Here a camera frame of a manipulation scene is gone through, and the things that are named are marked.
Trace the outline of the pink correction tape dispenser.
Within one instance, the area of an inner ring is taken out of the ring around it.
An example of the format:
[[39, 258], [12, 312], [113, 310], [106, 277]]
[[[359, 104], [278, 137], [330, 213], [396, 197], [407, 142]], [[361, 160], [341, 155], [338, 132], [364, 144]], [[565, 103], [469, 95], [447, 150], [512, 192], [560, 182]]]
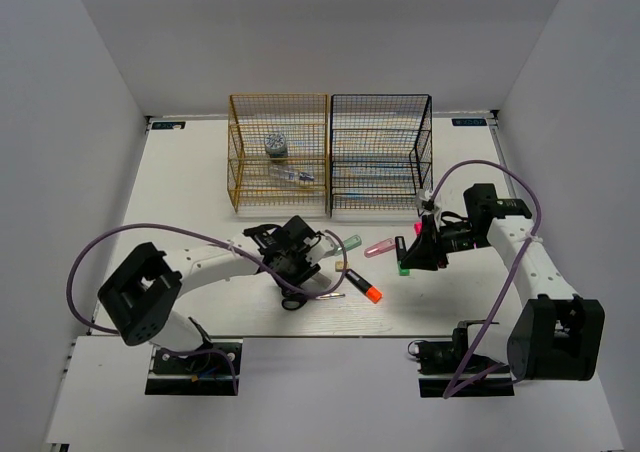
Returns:
[[364, 250], [364, 256], [366, 258], [372, 258], [392, 251], [395, 249], [395, 247], [395, 240], [393, 238], [387, 238], [367, 247]]

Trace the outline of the black handled scissors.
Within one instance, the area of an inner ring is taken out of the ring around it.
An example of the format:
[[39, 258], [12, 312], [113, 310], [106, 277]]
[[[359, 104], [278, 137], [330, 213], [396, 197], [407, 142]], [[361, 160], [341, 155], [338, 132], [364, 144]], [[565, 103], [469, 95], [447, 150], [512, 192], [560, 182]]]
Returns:
[[285, 296], [281, 301], [281, 306], [286, 311], [296, 311], [301, 309], [304, 305], [306, 305], [309, 301], [321, 301], [321, 300], [333, 300], [333, 299], [342, 299], [345, 298], [346, 295], [343, 293], [328, 293], [324, 295], [320, 295], [317, 297], [309, 297], [304, 294], [290, 294]]

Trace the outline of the round blue white tape tin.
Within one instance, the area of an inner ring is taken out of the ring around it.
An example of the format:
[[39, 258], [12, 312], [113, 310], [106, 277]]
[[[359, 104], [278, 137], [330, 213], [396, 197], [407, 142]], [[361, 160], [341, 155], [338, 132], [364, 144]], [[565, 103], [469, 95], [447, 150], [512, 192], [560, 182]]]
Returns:
[[264, 149], [271, 159], [284, 159], [288, 157], [287, 138], [282, 132], [274, 132], [264, 139]]

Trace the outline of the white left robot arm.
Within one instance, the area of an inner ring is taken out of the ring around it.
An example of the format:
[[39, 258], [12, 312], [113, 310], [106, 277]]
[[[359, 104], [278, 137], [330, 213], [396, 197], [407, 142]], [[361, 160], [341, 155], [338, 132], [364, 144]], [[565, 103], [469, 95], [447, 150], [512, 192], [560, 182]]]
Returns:
[[204, 329], [174, 310], [177, 300], [207, 285], [271, 270], [285, 281], [283, 297], [303, 304], [301, 285], [334, 249], [331, 239], [299, 216], [283, 226], [247, 228], [219, 246], [165, 252], [146, 242], [115, 269], [98, 299], [126, 345], [149, 342], [176, 351], [188, 370], [199, 371], [209, 364], [212, 349]]

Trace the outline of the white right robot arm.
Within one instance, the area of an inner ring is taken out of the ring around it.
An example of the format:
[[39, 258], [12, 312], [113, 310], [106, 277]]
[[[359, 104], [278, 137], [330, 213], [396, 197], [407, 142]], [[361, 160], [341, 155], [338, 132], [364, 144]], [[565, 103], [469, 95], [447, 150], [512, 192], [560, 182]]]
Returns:
[[464, 320], [449, 347], [422, 343], [425, 372], [457, 367], [478, 373], [501, 363], [517, 379], [590, 380], [596, 369], [605, 312], [566, 281], [532, 235], [532, 213], [521, 199], [500, 198], [494, 185], [475, 184], [463, 193], [466, 213], [424, 214], [415, 241], [400, 256], [409, 270], [438, 271], [453, 253], [492, 248], [513, 276], [522, 310], [513, 325]]

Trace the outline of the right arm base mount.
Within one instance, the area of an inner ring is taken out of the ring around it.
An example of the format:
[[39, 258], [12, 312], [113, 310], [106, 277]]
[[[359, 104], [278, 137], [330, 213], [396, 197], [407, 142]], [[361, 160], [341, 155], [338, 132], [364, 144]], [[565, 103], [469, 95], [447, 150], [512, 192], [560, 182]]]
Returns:
[[[407, 353], [418, 364], [419, 395], [423, 399], [441, 398], [458, 366], [451, 341], [415, 340], [408, 344]], [[466, 386], [453, 398], [513, 397], [514, 384], [507, 367]]]

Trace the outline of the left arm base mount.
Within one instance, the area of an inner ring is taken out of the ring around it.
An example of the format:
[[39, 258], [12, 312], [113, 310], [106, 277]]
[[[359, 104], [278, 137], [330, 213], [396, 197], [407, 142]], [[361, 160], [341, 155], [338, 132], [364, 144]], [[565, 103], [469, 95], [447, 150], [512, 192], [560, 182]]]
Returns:
[[146, 379], [148, 396], [235, 396], [239, 387], [243, 341], [214, 342], [225, 355], [173, 357], [154, 350]]

